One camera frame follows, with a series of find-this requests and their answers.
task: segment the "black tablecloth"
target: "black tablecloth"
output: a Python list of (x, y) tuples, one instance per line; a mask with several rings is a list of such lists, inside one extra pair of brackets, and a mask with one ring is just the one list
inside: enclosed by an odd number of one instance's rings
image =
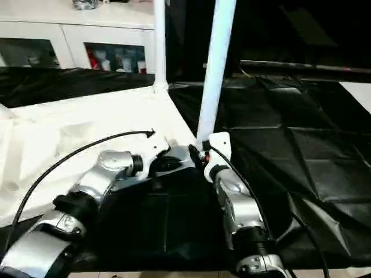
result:
[[(0, 102), (17, 107), (151, 82), (84, 69), (5, 69)], [(202, 85), (170, 88), (195, 132)], [(370, 122), (371, 115), (336, 82), (245, 79), (223, 86), (216, 131), (230, 132), (232, 161), (261, 199), (288, 267), (322, 266), (292, 213), (310, 227), (329, 267), (371, 265)], [(130, 193), (136, 198), (112, 195), (75, 269), (228, 269), (208, 184), (194, 169), (177, 175), (160, 180), (161, 192), (147, 183), (145, 193)]]

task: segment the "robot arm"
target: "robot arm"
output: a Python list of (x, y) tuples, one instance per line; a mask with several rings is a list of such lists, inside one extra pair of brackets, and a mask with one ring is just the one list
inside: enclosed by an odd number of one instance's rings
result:
[(11, 246), (0, 265), (0, 276), (66, 277), (83, 237), (93, 226), (115, 181), (147, 178), (152, 161), (169, 149), (163, 137), (154, 134), (148, 140), (145, 155), (103, 151), (96, 164), (66, 195), (55, 198), (55, 209)]
[(287, 278), (255, 199), (234, 170), (210, 146), (230, 160), (229, 134), (211, 134), (203, 145), (207, 151), (203, 157), (206, 158), (204, 176), (213, 183), (223, 211), (225, 238), (237, 262), (236, 274), (239, 277)]

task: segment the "white pole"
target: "white pole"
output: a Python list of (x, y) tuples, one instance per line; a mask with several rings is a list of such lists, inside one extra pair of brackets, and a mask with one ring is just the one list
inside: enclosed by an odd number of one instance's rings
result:
[(236, 0), (216, 0), (209, 46), (208, 66), (199, 114), (197, 143), (214, 132), (221, 84), (230, 44)]
[(166, 43), (165, 43), (165, 1), (154, 0), (155, 8), (155, 87), (167, 88)]

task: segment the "glass cabinet door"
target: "glass cabinet door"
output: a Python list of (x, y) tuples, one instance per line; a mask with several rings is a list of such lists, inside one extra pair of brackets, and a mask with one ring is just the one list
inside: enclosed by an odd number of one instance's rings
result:
[(60, 68), (48, 39), (0, 38), (0, 55), (7, 67)]
[(154, 30), (64, 24), (62, 29), (77, 67), (155, 73)]
[(144, 46), (84, 43), (92, 69), (146, 74)]

